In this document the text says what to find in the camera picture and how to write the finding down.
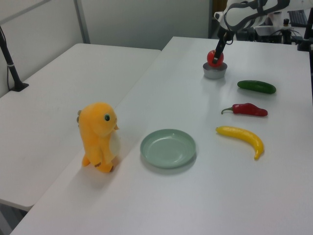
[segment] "yellow plush toy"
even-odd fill
[[[78,112],[77,122],[85,149],[82,165],[91,163],[102,172],[110,172],[120,150],[113,108],[102,102],[90,104]]]

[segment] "keyboard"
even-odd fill
[[[308,19],[304,13],[304,10],[289,11],[288,13],[292,27],[307,27]]]

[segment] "green cucumber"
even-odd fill
[[[274,94],[276,92],[276,87],[274,87],[273,85],[256,80],[240,81],[237,83],[237,85],[242,89],[251,90],[255,92],[262,92],[266,94]]]

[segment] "green plate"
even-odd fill
[[[187,133],[165,129],[149,134],[140,145],[141,155],[150,164],[174,168],[187,163],[196,153],[196,143]]]

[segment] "toy tomato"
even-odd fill
[[[208,53],[208,55],[207,55],[207,58],[206,58],[206,59],[207,59],[207,62],[208,62],[208,64],[209,64],[209,66],[211,66],[211,67],[218,67],[218,66],[221,66],[221,64],[222,64],[223,61],[224,61],[224,54],[221,53],[221,56],[220,56],[220,58],[217,60],[217,63],[216,63],[216,64],[213,63],[214,55],[215,55],[215,50],[210,51],[210,52]]]

